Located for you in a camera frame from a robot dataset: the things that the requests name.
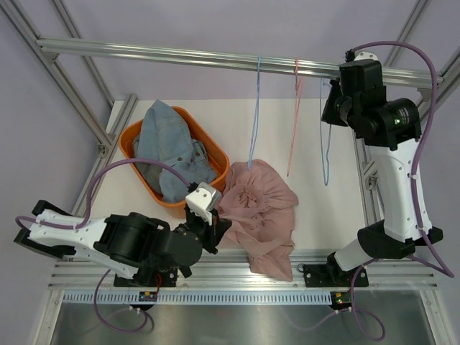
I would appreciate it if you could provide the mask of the blue wire hanger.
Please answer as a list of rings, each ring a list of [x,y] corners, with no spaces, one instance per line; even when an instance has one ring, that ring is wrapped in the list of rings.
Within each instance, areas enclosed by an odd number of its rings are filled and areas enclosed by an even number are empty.
[[[257,79],[256,79],[256,98],[254,102],[254,116],[253,116],[253,123],[252,123],[252,135],[251,141],[249,146],[249,154],[247,160],[247,169],[251,170],[252,162],[254,159],[254,151],[257,144],[257,136],[259,130],[259,102],[260,102],[260,82],[261,82],[261,64],[262,64],[262,56],[258,55],[257,57]]]
[[[320,80],[319,87],[319,115],[322,117],[324,105],[323,105],[323,88],[328,87],[328,84],[324,79]],[[323,122],[319,122],[319,139],[320,139],[320,151],[321,151],[321,167],[323,174],[323,184],[327,187],[330,182],[330,159],[329,152],[331,148],[331,126],[328,127],[327,141],[325,141],[323,132]]]

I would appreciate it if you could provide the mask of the pink wire hanger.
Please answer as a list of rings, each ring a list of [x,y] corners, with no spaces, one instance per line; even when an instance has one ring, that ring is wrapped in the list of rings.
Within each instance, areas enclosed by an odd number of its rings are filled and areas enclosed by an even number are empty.
[[[295,76],[295,101],[294,101],[294,114],[293,114],[293,130],[292,136],[290,140],[290,151],[287,161],[287,176],[290,176],[290,171],[292,167],[293,161],[293,152],[295,147],[295,136],[297,132],[298,126],[298,117],[300,112],[300,103],[303,95],[303,85],[304,85],[304,78],[299,74],[300,70],[300,61],[299,59],[295,60],[295,67],[294,67],[294,76]]]

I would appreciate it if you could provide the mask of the pink skirt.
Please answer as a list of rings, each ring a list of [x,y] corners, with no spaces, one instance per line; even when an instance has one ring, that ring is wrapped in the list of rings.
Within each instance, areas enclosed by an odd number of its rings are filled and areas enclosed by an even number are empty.
[[[218,213],[231,221],[219,249],[243,249],[251,272],[291,282],[298,197],[262,160],[235,162],[226,176]]]

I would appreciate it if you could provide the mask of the light blue denim skirt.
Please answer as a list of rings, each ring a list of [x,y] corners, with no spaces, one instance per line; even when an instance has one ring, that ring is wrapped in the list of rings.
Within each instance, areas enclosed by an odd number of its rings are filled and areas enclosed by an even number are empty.
[[[189,183],[211,183],[216,173],[208,162],[204,144],[190,135],[184,119],[169,105],[156,100],[147,110],[141,132],[132,144],[134,156],[162,162]],[[160,173],[159,193],[166,203],[181,202],[188,187],[170,171]]]

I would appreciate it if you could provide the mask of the grey skirt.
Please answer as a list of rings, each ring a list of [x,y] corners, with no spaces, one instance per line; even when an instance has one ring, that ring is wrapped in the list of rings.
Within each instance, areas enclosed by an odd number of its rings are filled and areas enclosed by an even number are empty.
[[[140,172],[141,176],[147,182],[148,186],[155,192],[159,193],[160,188],[160,173],[162,168],[157,165],[151,165],[147,163],[136,163],[136,168]]]

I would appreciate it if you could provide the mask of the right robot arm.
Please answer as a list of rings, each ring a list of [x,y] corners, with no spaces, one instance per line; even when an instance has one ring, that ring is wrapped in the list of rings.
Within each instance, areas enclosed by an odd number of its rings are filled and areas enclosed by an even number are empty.
[[[364,59],[343,63],[331,80],[322,121],[350,127],[363,139],[377,168],[385,207],[383,220],[358,230],[357,238],[330,254],[326,276],[344,284],[354,270],[373,259],[403,259],[418,246],[443,239],[426,212],[415,155],[421,146],[420,115],[407,98],[387,100],[382,65]]]

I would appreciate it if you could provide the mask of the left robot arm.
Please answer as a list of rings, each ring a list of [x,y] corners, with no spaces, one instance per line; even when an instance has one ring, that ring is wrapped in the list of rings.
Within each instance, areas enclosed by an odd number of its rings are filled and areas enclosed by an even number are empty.
[[[217,254],[231,221],[211,212],[211,221],[186,211],[186,221],[169,223],[131,212],[84,223],[40,200],[32,217],[19,216],[14,243],[57,259],[84,259],[116,274],[115,286],[173,287],[177,275],[190,277],[203,252]]]

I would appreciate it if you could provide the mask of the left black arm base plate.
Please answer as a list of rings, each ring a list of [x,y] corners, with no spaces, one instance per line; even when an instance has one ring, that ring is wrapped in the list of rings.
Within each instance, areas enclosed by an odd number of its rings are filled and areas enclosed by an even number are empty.
[[[141,267],[124,266],[113,270],[115,287],[173,288],[176,286],[178,270],[164,270],[161,266],[144,264]]]

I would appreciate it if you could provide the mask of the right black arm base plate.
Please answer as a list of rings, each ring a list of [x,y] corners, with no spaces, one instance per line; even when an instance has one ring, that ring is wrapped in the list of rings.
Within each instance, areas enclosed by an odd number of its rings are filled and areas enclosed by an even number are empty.
[[[303,274],[307,288],[350,288],[357,269],[333,276],[326,264],[299,264],[297,270]]]

